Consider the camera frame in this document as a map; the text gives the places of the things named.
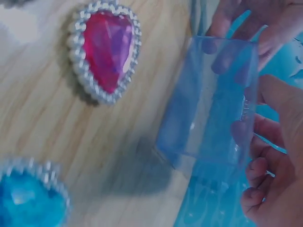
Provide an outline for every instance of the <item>clear plastic box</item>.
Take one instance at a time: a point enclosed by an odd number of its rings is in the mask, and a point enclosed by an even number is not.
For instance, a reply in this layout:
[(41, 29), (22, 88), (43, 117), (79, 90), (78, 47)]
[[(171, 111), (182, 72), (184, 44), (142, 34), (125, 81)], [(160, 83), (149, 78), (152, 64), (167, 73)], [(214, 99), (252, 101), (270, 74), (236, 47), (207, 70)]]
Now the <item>clear plastic box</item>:
[(155, 150), (186, 176), (227, 188), (247, 164), (257, 87), (256, 43), (194, 36)]

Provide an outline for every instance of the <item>blue plastic box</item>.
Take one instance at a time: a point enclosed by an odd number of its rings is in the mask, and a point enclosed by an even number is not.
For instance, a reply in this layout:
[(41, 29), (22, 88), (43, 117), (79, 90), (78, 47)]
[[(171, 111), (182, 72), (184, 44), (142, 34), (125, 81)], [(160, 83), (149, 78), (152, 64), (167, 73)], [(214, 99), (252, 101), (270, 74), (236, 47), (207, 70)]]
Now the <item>blue plastic box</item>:
[(228, 188), (248, 160), (258, 87), (258, 46), (194, 36), (183, 64), (155, 150), (186, 176)]

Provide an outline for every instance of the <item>finger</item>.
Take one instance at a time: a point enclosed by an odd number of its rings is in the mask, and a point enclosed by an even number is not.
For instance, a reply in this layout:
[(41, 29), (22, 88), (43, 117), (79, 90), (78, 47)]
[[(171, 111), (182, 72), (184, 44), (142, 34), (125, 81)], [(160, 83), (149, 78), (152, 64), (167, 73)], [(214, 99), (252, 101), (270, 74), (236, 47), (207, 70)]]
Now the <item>finger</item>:
[(232, 38), (250, 40), (264, 26), (255, 14), (251, 13), (241, 26), (235, 31)]
[[(212, 24), (206, 32), (206, 36), (225, 38), (231, 24), (247, 10), (241, 0), (222, 0), (220, 1), (212, 20)], [(214, 54), (222, 40), (205, 39), (202, 43), (203, 51), (206, 54)]]
[(267, 174), (267, 161), (263, 157), (252, 160), (245, 169), (247, 180), (251, 187), (257, 188)]
[(275, 49), (303, 31), (303, 6), (289, 5), (280, 18), (270, 24), (259, 37), (259, 55)]
[(283, 45), (277, 45), (276, 47), (270, 49), (268, 52), (266, 52), (263, 55), (259, 55), (259, 66), (258, 71), (260, 72), (267, 63), (273, 58), (273, 56), (281, 49)]
[(264, 157), (267, 160), (268, 171), (276, 174), (277, 167), (286, 154), (274, 149), (260, 137), (255, 135), (250, 143), (250, 156), (252, 159)]
[(211, 66), (212, 71), (219, 75), (227, 72), (241, 50), (247, 45), (244, 42), (235, 41), (225, 41), (225, 43)]
[(295, 99), (298, 95), (302, 95), (302, 90), (272, 75), (259, 77), (258, 102), (269, 105), (278, 112), (280, 117), (300, 104)]
[(281, 148), (285, 148), (280, 123), (278, 122), (255, 114), (254, 133)]
[(231, 124), (231, 134), (236, 144), (240, 147), (248, 148), (252, 134), (249, 124), (245, 121), (234, 121)]
[(241, 0), (221, 0), (206, 35), (224, 38), (233, 21), (246, 10)]
[(272, 182), (274, 181), (274, 177), (270, 174), (266, 174), (263, 181), (260, 183), (260, 185), (257, 187), (261, 192), (263, 192), (264, 197), (267, 197), (268, 192), (270, 190), (270, 186)]
[(264, 193), (256, 188), (248, 188), (241, 197), (241, 207), (243, 213), (252, 221), (256, 221), (257, 212), (262, 204)]

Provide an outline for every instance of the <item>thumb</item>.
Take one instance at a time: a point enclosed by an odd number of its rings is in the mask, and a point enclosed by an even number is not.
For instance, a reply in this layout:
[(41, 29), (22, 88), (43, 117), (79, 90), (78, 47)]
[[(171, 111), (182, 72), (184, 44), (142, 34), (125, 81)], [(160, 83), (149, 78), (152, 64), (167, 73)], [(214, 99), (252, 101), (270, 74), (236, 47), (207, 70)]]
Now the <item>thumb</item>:
[(258, 101), (278, 112), (285, 148), (296, 172), (302, 172), (303, 90), (265, 75), (259, 78)]

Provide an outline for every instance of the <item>silver beaded border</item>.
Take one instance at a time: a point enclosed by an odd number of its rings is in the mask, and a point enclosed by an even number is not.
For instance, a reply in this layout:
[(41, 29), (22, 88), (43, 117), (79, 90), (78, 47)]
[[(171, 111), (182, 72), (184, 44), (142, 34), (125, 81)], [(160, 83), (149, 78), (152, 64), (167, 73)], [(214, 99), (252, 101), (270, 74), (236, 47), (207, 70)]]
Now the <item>silver beaded border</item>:
[[(102, 89), (94, 79), (94, 75), (89, 70), (89, 63), (85, 60), (85, 50), (82, 48), (84, 44), (83, 32), (86, 29), (86, 21), (92, 14), (97, 12), (111, 12), (116, 16), (127, 16), (133, 25), (133, 40), (134, 49), (131, 53), (130, 67), (126, 72), (125, 77), (118, 82), (116, 90), (110, 94)], [(84, 90), (98, 103), (113, 105), (122, 97), (127, 85), (132, 81), (131, 76), (134, 74), (134, 69), (138, 64), (138, 56), (141, 46), (141, 25), (138, 17), (128, 7), (118, 4), (116, 0), (99, 0), (81, 7), (73, 14), (74, 21), (70, 24), (70, 37), (67, 45), (70, 47), (70, 60), (73, 63), (73, 69), (77, 74), (79, 82), (83, 85)]]
[(65, 185), (58, 180), (60, 172), (58, 165), (50, 161), (41, 165), (35, 162), (33, 158), (9, 158), (0, 165), (0, 182), (4, 175), (10, 177), (12, 171), (16, 171), (19, 174), (28, 173), (35, 179), (40, 180), (47, 190), (52, 189), (59, 193), (63, 197), (66, 206), (63, 225), (67, 224), (71, 213), (71, 200)]

